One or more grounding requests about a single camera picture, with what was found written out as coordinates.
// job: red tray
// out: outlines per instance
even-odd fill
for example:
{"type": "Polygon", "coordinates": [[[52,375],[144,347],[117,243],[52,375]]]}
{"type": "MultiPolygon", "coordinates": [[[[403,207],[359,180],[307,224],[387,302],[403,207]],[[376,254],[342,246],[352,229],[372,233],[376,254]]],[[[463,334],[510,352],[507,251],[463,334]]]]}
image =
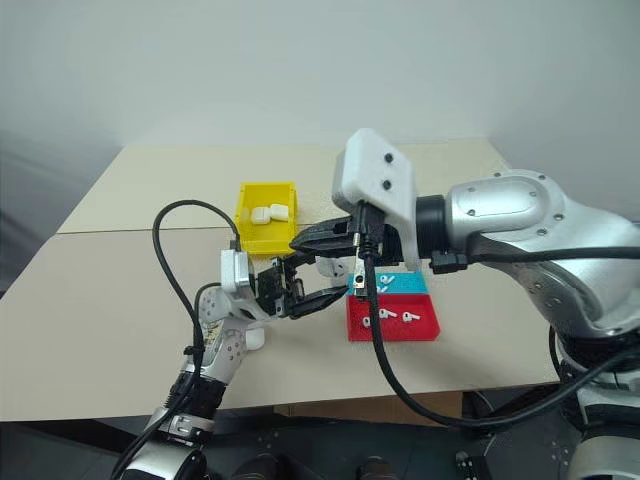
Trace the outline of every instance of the red tray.
{"type": "MultiPolygon", "coordinates": [[[[423,294],[378,295],[379,307],[397,313],[397,317],[380,319],[382,338],[391,342],[435,340],[440,325],[433,310],[431,297],[423,294]],[[402,321],[402,313],[420,315],[411,322],[402,321]]],[[[363,325],[363,317],[369,316],[369,302],[353,295],[347,297],[347,337],[351,342],[370,342],[371,327],[363,325]]]]}

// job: gray background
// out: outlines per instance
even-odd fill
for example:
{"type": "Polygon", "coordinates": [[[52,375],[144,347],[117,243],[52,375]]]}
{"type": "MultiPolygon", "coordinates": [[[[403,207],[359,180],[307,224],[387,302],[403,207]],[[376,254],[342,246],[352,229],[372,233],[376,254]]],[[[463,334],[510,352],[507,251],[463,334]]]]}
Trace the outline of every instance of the gray background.
{"type": "Polygon", "coordinates": [[[130,144],[486,136],[640,219],[639,22],[635,0],[0,0],[0,290],[130,144]]]}

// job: table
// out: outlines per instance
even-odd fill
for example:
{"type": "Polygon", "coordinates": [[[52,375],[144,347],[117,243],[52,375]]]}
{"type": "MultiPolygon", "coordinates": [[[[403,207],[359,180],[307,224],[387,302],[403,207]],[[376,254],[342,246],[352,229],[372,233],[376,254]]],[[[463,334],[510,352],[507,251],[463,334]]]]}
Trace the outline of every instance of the table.
{"type": "MultiPolygon", "coordinates": [[[[405,145],[421,194],[503,170],[483,139],[405,145]]],[[[190,324],[157,264],[150,227],[180,198],[235,210],[243,181],[295,181],[299,223],[342,215],[330,202],[339,149],[318,146],[126,147],[0,300],[0,420],[99,418],[160,405],[190,343],[190,324]]],[[[206,211],[167,218],[162,241],[185,290],[219,279],[230,232],[206,211]]],[[[265,265],[256,262],[257,270],[265,265]]],[[[426,272],[442,333],[387,346],[411,392],[555,381],[547,324],[524,291],[483,267],[426,272]]],[[[300,271],[307,291],[326,285],[300,271]]],[[[371,345],[346,340],[344,300],[269,325],[223,407],[388,395],[371,345]]]]}

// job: black cable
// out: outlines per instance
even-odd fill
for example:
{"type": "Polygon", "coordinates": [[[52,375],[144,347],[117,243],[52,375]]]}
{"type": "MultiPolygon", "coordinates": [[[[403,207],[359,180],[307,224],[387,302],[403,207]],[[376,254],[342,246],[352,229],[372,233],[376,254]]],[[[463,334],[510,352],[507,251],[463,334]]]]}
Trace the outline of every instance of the black cable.
{"type": "Polygon", "coordinates": [[[640,247],[585,247],[524,253],[480,253],[478,255],[470,255],[469,264],[478,262],[530,263],[579,258],[623,258],[627,260],[639,260],[640,247]]]}
{"type": "Polygon", "coordinates": [[[560,360],[558,360],[558,352],[556,351],[556,331],[551,325],[549,325],[549,355],[551,356],[553,369],[556,371],[558,378],[562,380],[562,375],[560,374],[560,360]]]}
{"type": "MultiPolygon", "coordinates": [[[[164,415],[162,415],[162,417],[156,422],[154,422],[152,425],[147,427],[138,437],[136,437],[136,439],[133,442],[131,442],[131,444],[125,449],[125,451],[122,452],[122,454],[118,458],[118,461],[113,467],[113,471],[111,472],[111,480],[118,480],[120,478],[120,476],[124,472],[124,469],[131,462],[131,460],[133,459],[135,454],[140,450],[140,448],[142,448],[142,446],[151,438],[151,436],[157,432],[158,428],[160,428],[160,426],[164,422],[166,422],[170,417],[172,417],[178,412],[180,407],[182,407],[182,404],[184,403],[184,401],[187,399],[189,393],[191,393],[191,388],[196,383],[196,381],[200,378],[200,368],[202,367],[202,357],[204,354],[205,345],[204,345],[204,338],[202,335],[202,329],[200,328],[200,324],[199,324],[199,315],[196,312],[198,308],[198,304],[196,303],[194,308],[194,306],[192,306],[191,303],[189,302],[187,295],[184,293],[184,290],[176,280],[176,277],[173,274],[171,267],[169,266],[169,263],[167,262],[167,258],[164,255],[164,251],[162,250],[162,245],[160,244],[160,225],[162,224],[162,220],[164,219],[164,217],[172,210],[178,207],[183,207],[187,205],[203,207],[220,215],[229,224],[229,227],[233,231],[233,234],[235,236],[235,248],[237,250],[240,249],[240,234],[238,233],[238,228],[236,227],[235,223],[233,223],[233,220],[231,220],[231,218],[226,213],[224,213],[218,207],[215,207],[211,204],[202,202],[200,200],[179,200],[177,202],[173,202],[165,206],[156,215],[156,218],[153,221],[153,227],[151,228],[151,238],[153,240],[153,249],[156,253],[156,257],[158,259],[158,263],[160,263],[160,267],[162,268],[162,271],[167,277],[167,280],[169,280],[169,284],[171,285],[173,290],[176,292],[176,295],[178,295],[178,298],[184,305],[184,308],[187,310],[187,313],[189,314],[191,323],[193,325],[193,346],[187,347],[187,349],[185,349],[185,354],[191,354],[193,356],[193,365],[194,365],[193,375],[191,375],[191,377],[189,378],[189,382],[187,383],[187,386],[184,389],[184,391],[180,394],[180,396],[176,399],[176,401],[171,404],[171,406],[167,409],[164,415]]],[[[214,285],[213,284],[209,284],[208,286],[205,285],[206,288],[209,288],[210,286],[214,286],[214,285]]],[[[198,302],[200,300],[200,295],[202,294],[203,291],[204,291],[204,287],[198,290],[198,293],[196,294],[196,300],[198,302]]]]}
{"type": "Polygon", "coordinates": [[[384,342],[382,340],[382,330],[380,328],[380,316],[378,312],[378,294],[376,292],[376,274],[373,263],[373,252],[363,252],[364,266],[365,266],[365,283],[367,286],[367,299],[369,301],[369,318],[371,320],[371,331],[373,334],[373,348],[376,352],[376,357],[382,373],[384,374],[387,382],[394,392],[400,397],[400,399],[418,415],[422,415],[434,422],[441,425],[455,428],[481,428],[481,429],[494,429],[499,427],[512,426],[517,423],[529,420],[537,415],[545,413],[557,404],[563,401],[565,398],[575,394],[575,392],[589,383],[595,377],[602,372],[611,369],[615,365],[619,364],[622,360],[632,355],[640,355],[640,346],[636,346],[629,350],[624,350],[610,357],[601,365],[594,367],[580,377],[575,378],[569,384],[561,387],[556,393],[549,395],[541,402],[533,405],[532,407],[522,410],[513,415],[506,417],[493,417],[487,419],[467,419],[458,417],[449,417],[442,415],[428,408],[424,407],[420,403],[416,402],[409,392],[405,390],[402,384],[398,381],[397,377],[393,373],[393,369],[389,364],[389,359],[384,351],[384,342]]]}

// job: yellow bin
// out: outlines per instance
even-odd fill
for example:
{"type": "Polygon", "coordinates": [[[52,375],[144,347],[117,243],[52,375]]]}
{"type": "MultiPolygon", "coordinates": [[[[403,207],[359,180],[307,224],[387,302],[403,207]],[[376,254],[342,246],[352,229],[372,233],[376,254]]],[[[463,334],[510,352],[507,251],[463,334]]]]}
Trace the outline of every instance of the yellow bin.
{"type": "Polygon", "coordinates": [[[235,222],[240,231],[242,249],[252,255],[291,253],[289,242],[296,234],[296,185],[293,182],[243,183],[236,208],[235,222]],[[286,222],[271,220],[266,225],[251,223],[251,210],[279,203],[289,207],[286,222]]]}

